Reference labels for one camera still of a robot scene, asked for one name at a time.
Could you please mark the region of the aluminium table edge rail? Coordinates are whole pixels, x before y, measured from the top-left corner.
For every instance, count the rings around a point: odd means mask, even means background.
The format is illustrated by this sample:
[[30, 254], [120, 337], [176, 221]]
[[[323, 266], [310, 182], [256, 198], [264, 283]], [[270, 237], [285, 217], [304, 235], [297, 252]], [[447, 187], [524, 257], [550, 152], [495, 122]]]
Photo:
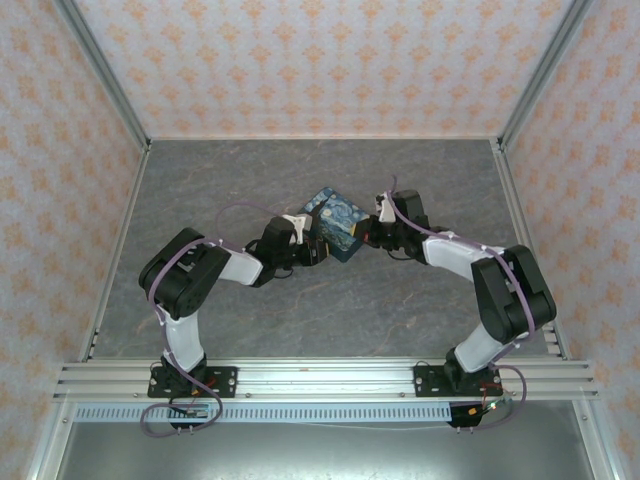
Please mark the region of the aluminium table edge rail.
[[[533, 238], [528, 228], [524, 208], [517, 192], [507, 155], [499, 142], [499, 138], [491, 138], [490, 145], [516, 237], [521, 244], [527, 246], [533, 254], [536, 254]], [[559, 320], [560, 317], [556, 316], [553, 321], [542, 328], [542, 331], [548, 354], [566, 361], [571, 359], [571, 354], [566, 345], [566, 338]]]
[[108, 264], [108, 269], [106, 271], [106, 275], [102, 284], [102, 289], [94, 313], [92, 314], [92, 317], [88, 323], [88, 327], [83, 338], [82, 347], [77, 358], [77, 360], [81, 363], [87, 362], [92, 358], [93, 355], [95, 340], [100, 333], [100, 328], [103, 322], [109, 296], [119, 265], [121, 253], [126, 240], [127, 230], [133, 215], [136, 199], [138, 197], [139, 190], [142, 184], [146, 165], [148, 163], [149, 153], [150, 148], [145, 147], [142, 150], [138, 161], [128, 200], [126, 202], [124, 212], [118, 225], [116, 241], [112, 249], [110, 262]]

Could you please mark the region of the starry night tin box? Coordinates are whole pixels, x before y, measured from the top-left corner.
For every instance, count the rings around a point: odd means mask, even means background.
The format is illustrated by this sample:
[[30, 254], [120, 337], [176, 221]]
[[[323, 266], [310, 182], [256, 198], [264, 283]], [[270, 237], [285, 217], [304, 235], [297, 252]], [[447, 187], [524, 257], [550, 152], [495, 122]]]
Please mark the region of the starry night tin box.
[[351, 229], [369, 215], [334, 189], [321, 189], [307, 201], [300, 213], [317, 215], [318, 234], [326, 240], [329, 253], [338, 261], [348, 262], [362, 246], [362, 242], [351, 235]]

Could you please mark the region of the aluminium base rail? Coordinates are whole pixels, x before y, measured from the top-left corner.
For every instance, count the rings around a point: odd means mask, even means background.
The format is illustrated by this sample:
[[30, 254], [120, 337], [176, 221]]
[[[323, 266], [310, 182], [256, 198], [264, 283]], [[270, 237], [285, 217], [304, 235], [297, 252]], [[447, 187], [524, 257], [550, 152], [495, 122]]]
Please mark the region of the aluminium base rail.
[[[212, 359], [214, 366], [238, 369], [236, 402], [415, 400], [413, 368], [434, 359], [236, 358]], [[62, 367], [54, 388], [57, 401], [134, 401], [148, 399], [149, 359], [93, 359]], [[587, 361], [553, 356], [505, 358], [497, 365], [505, 389], [515, 399], [533, 401], [598, 400], [603, 388]]]

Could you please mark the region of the grey metal sheet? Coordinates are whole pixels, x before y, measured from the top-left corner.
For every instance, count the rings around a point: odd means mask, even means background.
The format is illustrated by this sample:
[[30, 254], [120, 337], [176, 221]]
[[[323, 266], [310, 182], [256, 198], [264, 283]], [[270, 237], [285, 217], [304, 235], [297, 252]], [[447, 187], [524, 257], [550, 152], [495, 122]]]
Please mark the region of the grey metal sheet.
[[610, 480], [580, 431], [546, 411], [501, 428], [216, 425], [152, 439], [125, 423], [75, 423], [37, 480]]

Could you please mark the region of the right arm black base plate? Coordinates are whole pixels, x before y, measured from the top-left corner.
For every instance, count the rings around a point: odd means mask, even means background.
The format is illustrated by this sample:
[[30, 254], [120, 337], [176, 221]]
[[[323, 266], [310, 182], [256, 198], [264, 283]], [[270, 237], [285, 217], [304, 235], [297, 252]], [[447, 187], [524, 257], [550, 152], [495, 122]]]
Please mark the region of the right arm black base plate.
[[503, 395], [501, 377], [489, 368], [468, 373], [446, 365], [417, 364], [413, 368], [417, 397], [499, 397]]

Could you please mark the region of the aluminium frame post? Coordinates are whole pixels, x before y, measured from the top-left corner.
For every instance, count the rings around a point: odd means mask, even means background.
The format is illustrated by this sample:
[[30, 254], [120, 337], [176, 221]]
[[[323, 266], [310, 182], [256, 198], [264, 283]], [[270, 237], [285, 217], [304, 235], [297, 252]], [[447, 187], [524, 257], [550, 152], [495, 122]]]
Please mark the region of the aluminium frame post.
[[594, 0], [572, 0], [567, 12], [544, 50], [522, 95], [514, 107], [500, 136], [496, 138], [500, 152], [506, 152], [551, 78], [574, 35], [582, 25]]
[[60, 15], [75, 36], [83, 54], [104, 87], [108, 97], [135, 143], [143, 150], [149, 149], [151, 138], [131, 105], [124, 88], [117, 79], [103, 49], [76, 0], [52, 0]]

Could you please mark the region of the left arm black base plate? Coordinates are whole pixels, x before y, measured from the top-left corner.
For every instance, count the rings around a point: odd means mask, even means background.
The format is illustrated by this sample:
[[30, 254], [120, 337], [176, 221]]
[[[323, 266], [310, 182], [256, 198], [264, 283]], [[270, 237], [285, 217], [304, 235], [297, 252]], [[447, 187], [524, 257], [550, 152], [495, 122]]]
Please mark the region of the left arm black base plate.
[[[189, 372], [220, 398], [234, 398], [238, 369], [236, 367], [216, 367], [200, 365]], [[151, 368], [151, 378], [148, 384], [147, 396], [150, 398], [211, 398], [200, 386], [187, 380], [171, 365], [158, 365]]]

